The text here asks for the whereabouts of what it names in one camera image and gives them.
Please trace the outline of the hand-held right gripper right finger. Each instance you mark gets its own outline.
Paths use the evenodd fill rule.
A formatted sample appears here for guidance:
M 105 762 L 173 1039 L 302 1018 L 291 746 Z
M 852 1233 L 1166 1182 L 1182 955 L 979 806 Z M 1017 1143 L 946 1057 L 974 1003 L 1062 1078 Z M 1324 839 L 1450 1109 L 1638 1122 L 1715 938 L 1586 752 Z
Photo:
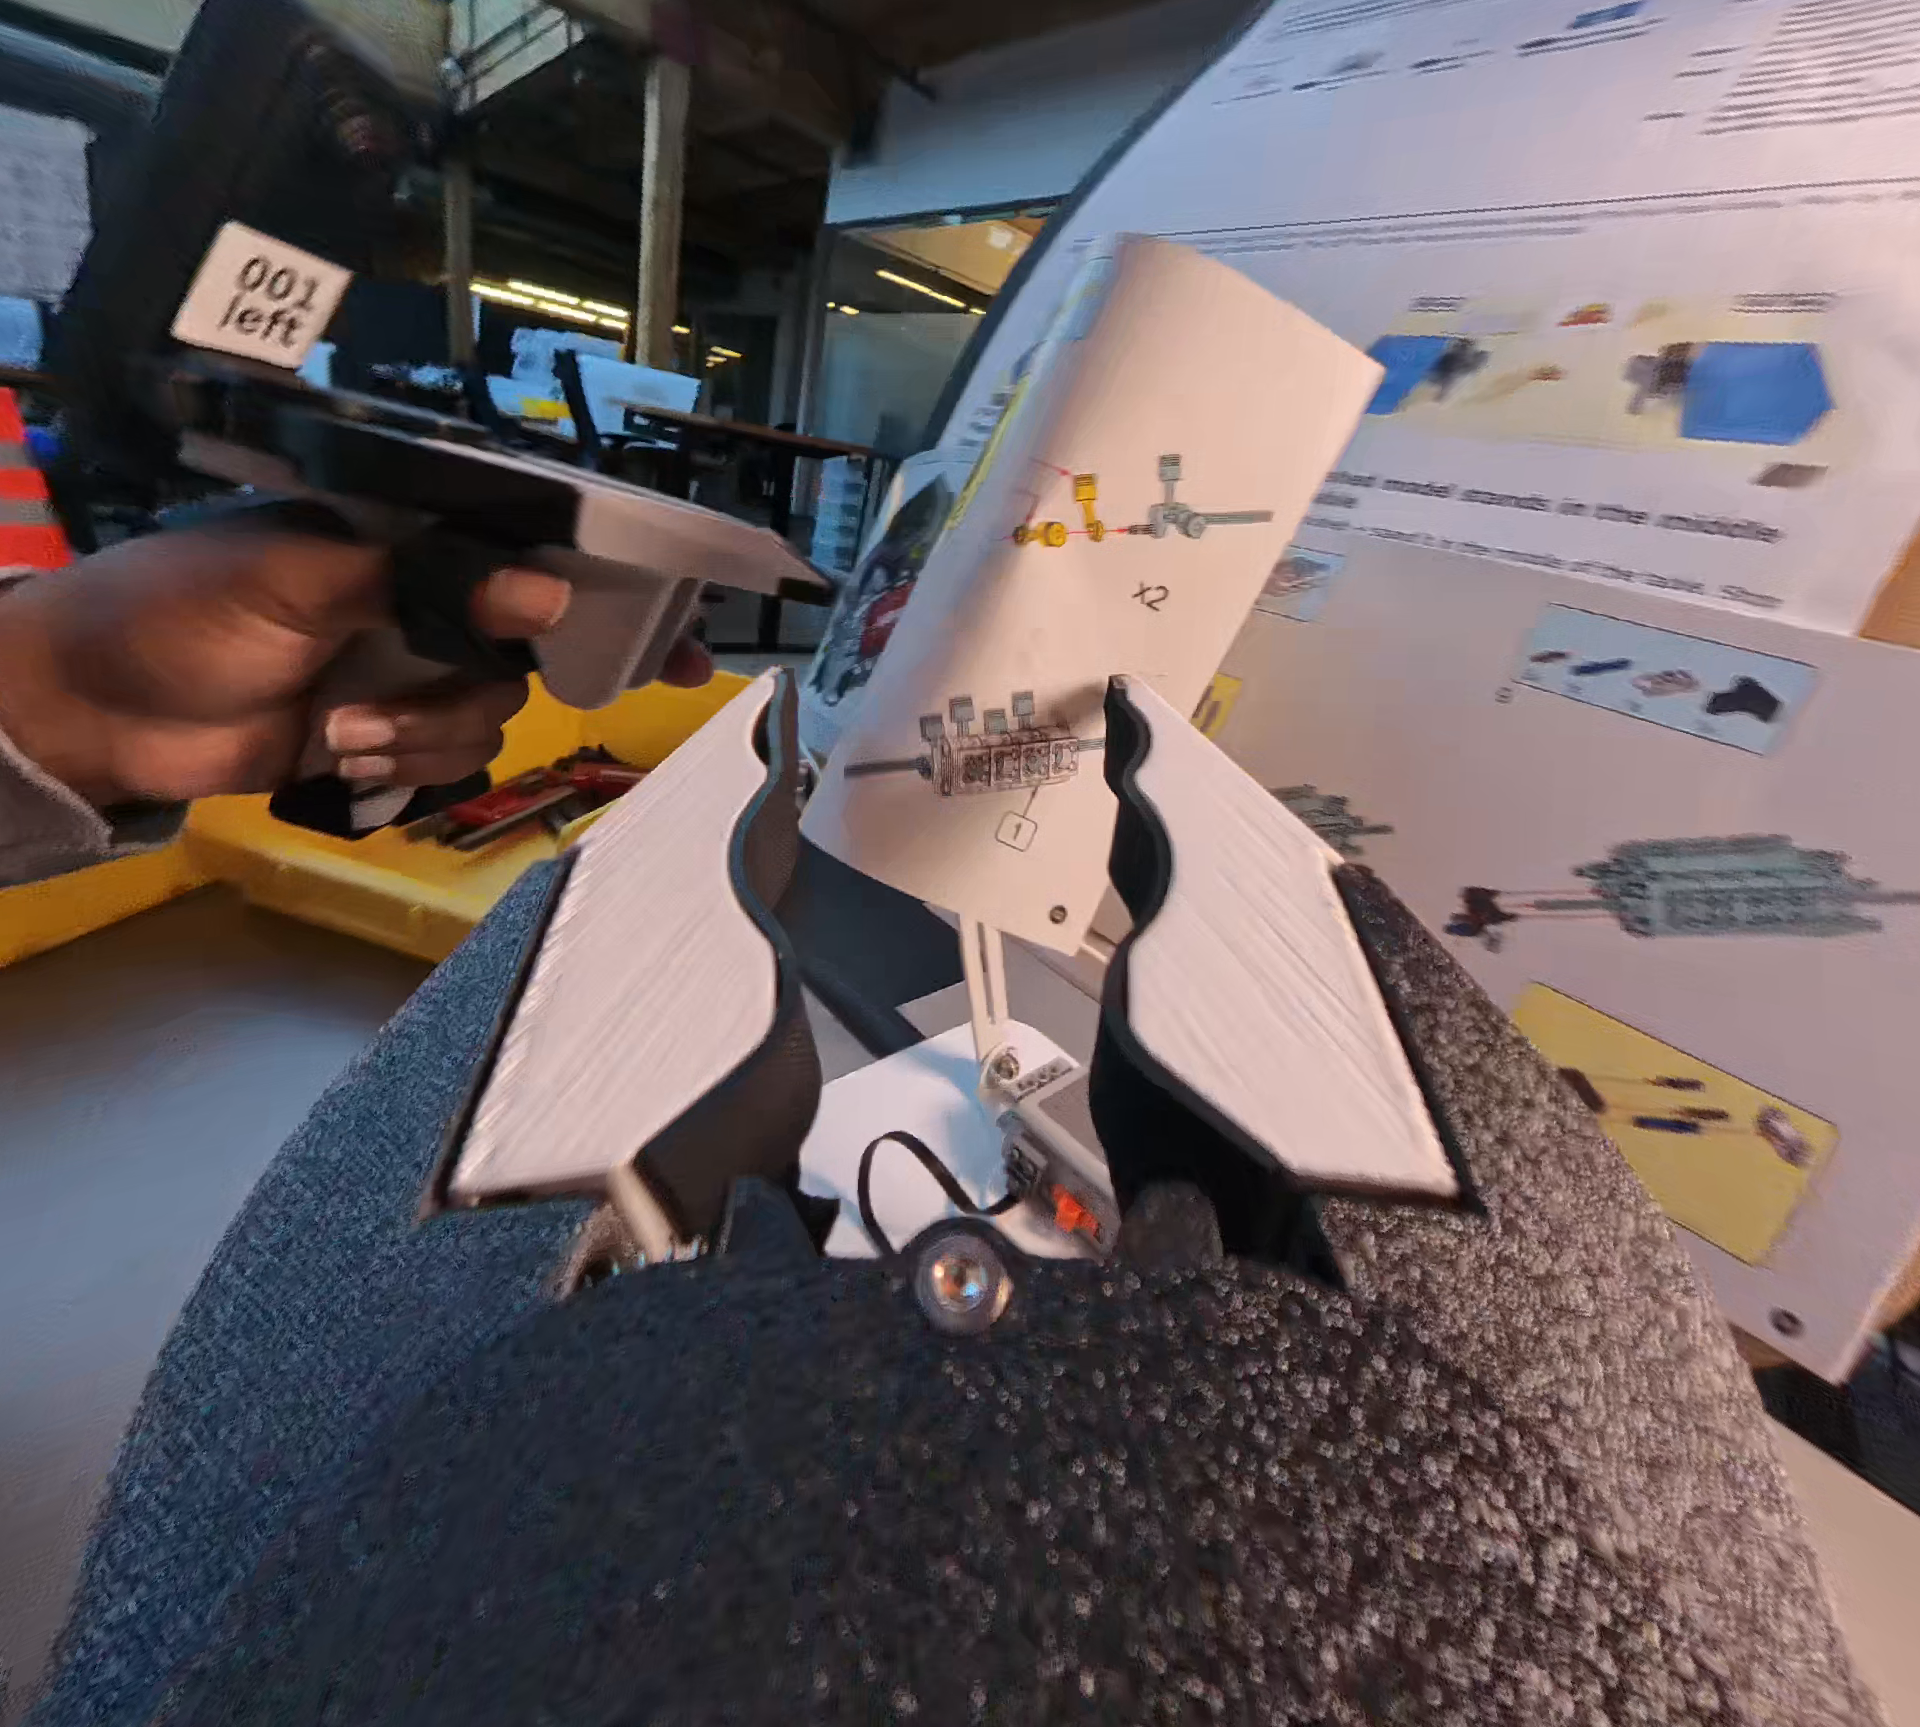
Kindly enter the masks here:
M 1227 1256 L 1346 1286 L 1327 1203 L 1467 1207 L 1467 1160 L 1362 934 L 1362 879 L 1139 676 L 1110 679 L 1104 712 L 1128 928 L 1090 1115 L 1122 1218 L 1189 1189 Z

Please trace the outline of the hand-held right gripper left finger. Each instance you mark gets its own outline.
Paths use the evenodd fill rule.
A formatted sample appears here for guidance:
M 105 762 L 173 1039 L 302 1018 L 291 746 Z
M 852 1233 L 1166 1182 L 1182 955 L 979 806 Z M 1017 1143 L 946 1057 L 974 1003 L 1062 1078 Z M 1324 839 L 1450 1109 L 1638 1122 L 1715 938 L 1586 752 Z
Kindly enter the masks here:
M 563 854 L 444 1140 L 444 1210 L 612 1204 L 644 1259 L 797 1185 L 821 1106 L 780 923 L 800 864 L 797 682 L 766 670 Z

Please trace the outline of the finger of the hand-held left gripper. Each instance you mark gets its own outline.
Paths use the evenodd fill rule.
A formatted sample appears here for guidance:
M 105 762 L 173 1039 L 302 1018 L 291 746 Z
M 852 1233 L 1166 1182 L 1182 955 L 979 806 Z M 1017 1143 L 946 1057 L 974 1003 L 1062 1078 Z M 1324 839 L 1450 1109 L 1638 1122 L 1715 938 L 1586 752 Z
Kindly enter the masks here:
M 775 527 L 658 491 L 580 487 L 571 548 L 590 561 L 761 596 L 828 602 L 835 590 Z

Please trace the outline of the instruction booklet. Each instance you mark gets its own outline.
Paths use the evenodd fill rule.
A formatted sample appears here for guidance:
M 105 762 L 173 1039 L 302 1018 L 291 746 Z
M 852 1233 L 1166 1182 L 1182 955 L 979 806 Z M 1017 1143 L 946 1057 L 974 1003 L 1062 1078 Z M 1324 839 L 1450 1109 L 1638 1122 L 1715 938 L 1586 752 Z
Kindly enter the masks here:
M 1917 1282 L 1917 656 L 1391 540 L 1310 547 L 1383 370 L 1196 253 L 1023 361 L 807 834 L 1303 1059 L 1279 913 L 1376 875 L 1517 1018 L 1746 1338 L 1845 1378 Z

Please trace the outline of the person's left forearm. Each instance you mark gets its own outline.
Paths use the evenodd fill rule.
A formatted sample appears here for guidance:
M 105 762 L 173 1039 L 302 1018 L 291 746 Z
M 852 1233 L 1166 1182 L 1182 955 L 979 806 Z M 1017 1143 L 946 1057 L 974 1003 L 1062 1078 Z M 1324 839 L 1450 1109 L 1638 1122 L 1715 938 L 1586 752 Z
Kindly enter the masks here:
M 2 712 L 2 885 L 173 844 L 189 801 L 127 780 L 112 726 Z

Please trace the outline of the printed task sheet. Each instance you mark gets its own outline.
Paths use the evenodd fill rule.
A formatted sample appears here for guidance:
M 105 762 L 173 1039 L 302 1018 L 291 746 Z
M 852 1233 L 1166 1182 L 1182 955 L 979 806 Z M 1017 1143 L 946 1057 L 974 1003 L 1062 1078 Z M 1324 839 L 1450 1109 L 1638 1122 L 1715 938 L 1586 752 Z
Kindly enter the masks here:
M 1383 365 L 1310 540 L 1866 634 L 1917 543 L 1917 0 L 1269 0 L 1088 174 L 954 370 L 1182 240 Z

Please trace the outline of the person's left hand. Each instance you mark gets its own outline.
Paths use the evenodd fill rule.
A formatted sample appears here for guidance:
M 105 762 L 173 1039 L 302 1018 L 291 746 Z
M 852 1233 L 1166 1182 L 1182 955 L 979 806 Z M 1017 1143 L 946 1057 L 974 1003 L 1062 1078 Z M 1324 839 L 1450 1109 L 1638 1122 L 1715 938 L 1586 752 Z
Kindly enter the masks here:
M 128 540 L 2 590 L 2 733 L 95 809 L 449 784 L 487 767 L 524 682 L 440 676 L 325 705 L 322 676 L 389 626 L 375 543 L 217 523 Z

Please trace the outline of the wooden top background table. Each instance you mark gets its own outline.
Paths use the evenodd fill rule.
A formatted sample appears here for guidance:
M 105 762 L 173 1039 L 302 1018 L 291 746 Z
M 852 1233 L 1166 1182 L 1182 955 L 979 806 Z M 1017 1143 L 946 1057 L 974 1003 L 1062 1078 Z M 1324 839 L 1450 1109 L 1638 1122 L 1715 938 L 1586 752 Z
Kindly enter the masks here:
M 878 502 L 878 492 L 895 476 L 901 460 L 878 455 L 842 439 L 821 439 L 794 432 L 791 426 L 763 426 L 737 418 L 710 418 L 655 407 L 648 401 L 623 401 L 619 415 L 626 432 L 639 439 L 665 442 L 662 448 L 676 460 L 674 491 L 693 495 L 693 478 L 700 469 L 724 470 L 748 499 L 742 499 L 747 519 L 769 527 L 789 540 L 791 551 L 803 548 L 797 537 L 797 478 L 805 469 L 819 470 L 828 462 L 849 462 L 856 481 L 856 529 L 863 533 Z M 751 644 L 721 644 L 721 656 L 772 654 L 775 658 L 803 658 L 803 644 L 782 637 L 782 610 L 789 602 L 831 609 L 839 596 L 839 568 L 817 583 L 782 583 L 776 595 L 761 596 L 756 638 Z

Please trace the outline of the black office chair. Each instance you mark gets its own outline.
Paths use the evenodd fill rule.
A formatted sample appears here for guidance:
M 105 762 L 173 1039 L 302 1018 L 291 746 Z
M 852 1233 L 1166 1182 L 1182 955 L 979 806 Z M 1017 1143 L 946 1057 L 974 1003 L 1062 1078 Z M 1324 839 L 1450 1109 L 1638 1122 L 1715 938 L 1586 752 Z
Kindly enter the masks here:
M 571 426 L 574 462 L 595 474 L 623 474 L 619 394 L 629 387 L 626 361 L 583 347 L 559 347 L 553 370 Z

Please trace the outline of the pile of red black beams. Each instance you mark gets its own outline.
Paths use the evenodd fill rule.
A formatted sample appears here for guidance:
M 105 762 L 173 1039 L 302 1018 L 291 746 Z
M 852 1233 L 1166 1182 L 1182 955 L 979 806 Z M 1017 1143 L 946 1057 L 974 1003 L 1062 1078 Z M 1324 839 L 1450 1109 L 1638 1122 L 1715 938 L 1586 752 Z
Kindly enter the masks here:
M 608 749 L 578 749 L 406 823 L 403 839 L 451 853 L 493 848 L 535 829 L 560 839 L 567 826 L 623 799 L 644 777 L 644 767 Z

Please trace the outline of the grey battery box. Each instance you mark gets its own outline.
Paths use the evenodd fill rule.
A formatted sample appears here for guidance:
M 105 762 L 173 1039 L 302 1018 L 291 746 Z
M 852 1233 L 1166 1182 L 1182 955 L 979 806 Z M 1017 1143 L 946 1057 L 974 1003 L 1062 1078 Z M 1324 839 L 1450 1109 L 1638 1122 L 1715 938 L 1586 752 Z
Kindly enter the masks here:
M 1067 1256 L 1114 1259 L 1119 1203 L 1093 1129 L 1090 1068 L 1053 1053 L 986 1094 L 1006 1189 Z

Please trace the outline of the yellow plastic bin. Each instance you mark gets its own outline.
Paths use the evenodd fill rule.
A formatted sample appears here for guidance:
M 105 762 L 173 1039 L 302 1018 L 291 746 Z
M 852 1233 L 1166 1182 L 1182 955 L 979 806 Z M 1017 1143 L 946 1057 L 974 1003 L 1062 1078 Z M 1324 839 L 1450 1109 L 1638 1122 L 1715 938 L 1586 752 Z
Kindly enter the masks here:
M 639 687 L 601 712 L 578 712 L 529 687 L 507 722 L 493 780 L 548 767 L 578 749 L 606 749 L 650 771 L 747 687 L 721 670 L 704 687 Z M 256 909 L 419 955 L 445 958 L 529 869 L 560 854 L 590 822 L 528 826 L 461 853 L 398 829 L 332 840 L 269 815 L 266 799 L 208 799 L 173 844 L 106 867 L 2 890 L 2 968 L 74 945 L 196 889 L 222 882 Z

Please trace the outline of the orange traffic cone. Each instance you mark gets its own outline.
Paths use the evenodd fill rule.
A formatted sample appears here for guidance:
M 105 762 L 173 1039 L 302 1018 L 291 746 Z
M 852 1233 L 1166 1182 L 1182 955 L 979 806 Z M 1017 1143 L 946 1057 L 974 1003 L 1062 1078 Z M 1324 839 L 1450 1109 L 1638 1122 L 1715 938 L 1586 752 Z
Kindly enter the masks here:
M 56 571 L 74 562 L 46 470 L 16 397 L 2 387 L 2 568 Z

